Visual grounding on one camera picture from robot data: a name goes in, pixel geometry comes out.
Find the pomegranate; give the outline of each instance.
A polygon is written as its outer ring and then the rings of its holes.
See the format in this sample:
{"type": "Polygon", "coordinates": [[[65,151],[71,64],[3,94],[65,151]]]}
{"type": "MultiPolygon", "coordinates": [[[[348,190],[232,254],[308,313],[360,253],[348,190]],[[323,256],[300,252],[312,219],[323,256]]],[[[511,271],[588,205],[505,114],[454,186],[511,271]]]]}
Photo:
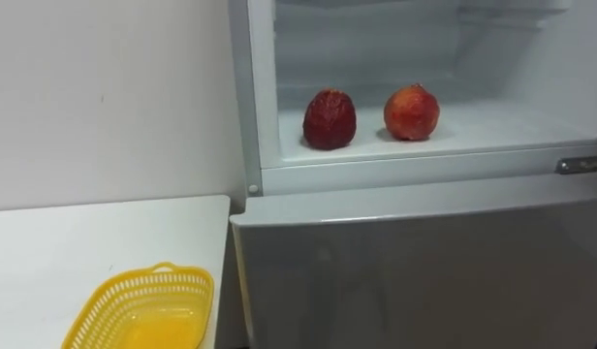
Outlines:
{"type": "Polygon", "coordinates": [[[307,107],[302,131],[307,143],[316,149],[346,146],[357,132],[353,101],[339,90],[320,91],[307,107]]]}
{"type": "Polygon", "coordinates": [[[385,106],[385,124],[401,141],[427,140],[436,128],[441,109],[436,97],[419,83],[395,92],[385,106]]]}

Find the dark red fruit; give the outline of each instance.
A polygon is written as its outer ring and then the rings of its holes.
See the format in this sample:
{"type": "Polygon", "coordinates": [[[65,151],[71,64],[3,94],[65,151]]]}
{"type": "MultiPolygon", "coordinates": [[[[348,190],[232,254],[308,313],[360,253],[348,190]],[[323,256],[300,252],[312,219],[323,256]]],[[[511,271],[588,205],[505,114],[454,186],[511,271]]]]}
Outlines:
{"type": "Polygon", "coordinates": [[[320,91],[307,107],[302,132],[309,145],[316,149],[346,146],[357,132],[353,101],[342,91],[320,91]]]}

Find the wall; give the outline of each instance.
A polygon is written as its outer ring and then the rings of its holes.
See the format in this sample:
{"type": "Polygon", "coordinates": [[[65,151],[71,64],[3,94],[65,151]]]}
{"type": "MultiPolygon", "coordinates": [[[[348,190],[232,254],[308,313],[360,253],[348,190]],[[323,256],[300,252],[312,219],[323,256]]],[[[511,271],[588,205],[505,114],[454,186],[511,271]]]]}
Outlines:
{"type": "Polygon", "coordinates": [[[0,209],[240,202],[227,7],[0,0],[0,209]]]}

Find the door hinge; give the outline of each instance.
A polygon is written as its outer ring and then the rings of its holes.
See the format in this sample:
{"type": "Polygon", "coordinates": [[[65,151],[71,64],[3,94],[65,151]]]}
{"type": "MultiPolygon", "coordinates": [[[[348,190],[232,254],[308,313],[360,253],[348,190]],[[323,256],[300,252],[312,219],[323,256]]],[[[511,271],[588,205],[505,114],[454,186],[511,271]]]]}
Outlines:
{"type": "Polygon", "coordinates": [[[597,156],[561,159],[555,172],[560,175],[577,175],[597,172],[597,156]]]}

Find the yellow basket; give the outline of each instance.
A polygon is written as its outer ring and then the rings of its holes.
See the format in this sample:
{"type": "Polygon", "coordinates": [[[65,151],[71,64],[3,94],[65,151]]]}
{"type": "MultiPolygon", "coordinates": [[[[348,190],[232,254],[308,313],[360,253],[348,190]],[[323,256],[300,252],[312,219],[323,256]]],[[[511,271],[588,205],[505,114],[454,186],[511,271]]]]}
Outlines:
{"type": "Polygon", "coordinates": [[[161,263],[121,273],[101,285],[62,349],[195,349],[212,306],[212,276],[161,263]]]}

